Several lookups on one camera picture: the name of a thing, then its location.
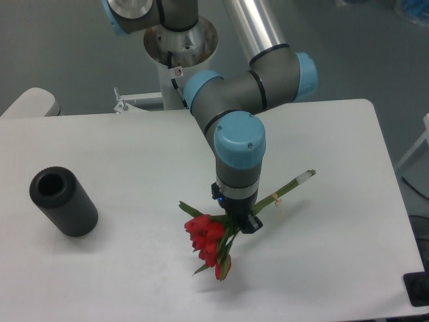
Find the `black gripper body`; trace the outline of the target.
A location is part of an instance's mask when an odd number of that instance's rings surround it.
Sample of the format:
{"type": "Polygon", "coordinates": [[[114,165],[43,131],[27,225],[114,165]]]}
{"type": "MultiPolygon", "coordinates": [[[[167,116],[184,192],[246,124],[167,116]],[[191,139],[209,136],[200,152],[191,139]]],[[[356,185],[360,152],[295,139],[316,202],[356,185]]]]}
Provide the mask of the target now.
{"type": "Polygon", "coordinates": [[[211,185],[212,198],[229,215],[248,216],[253,212],[257,199],[257,182],[245,188],[233,188],[223,182],[211,185]]]}

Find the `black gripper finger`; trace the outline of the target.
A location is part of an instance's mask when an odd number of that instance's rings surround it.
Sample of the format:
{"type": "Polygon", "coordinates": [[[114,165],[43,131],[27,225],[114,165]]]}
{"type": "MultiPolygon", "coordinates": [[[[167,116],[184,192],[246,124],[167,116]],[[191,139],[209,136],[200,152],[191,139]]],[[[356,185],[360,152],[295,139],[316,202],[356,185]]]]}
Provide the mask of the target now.
{"type": "Polygon", "coordinates": [[[238,215],[237,225],[242,233],[255,233],[262,228],[261,220],[253,213],[238,215]]]}

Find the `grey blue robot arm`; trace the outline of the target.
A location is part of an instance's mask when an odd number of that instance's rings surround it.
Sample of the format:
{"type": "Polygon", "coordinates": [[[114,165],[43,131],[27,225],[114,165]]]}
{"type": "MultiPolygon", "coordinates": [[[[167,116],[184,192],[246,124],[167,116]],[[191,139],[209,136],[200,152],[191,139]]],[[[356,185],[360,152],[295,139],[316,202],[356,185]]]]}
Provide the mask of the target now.
{"type": "Polygon", "coordinates": [[[197,1],[104,1],[118,34],[145,33],[145,50],[167,68],[160,79],[166,109],[188,108],[216,159],[212,197],[243,233],[262,227],[256,198],[266,148],[260,113],[314,92],[318,73],[291,51],[268,1],[225,1],[249,70],[225,79],[207,70],[217,35],[197,1]]]}

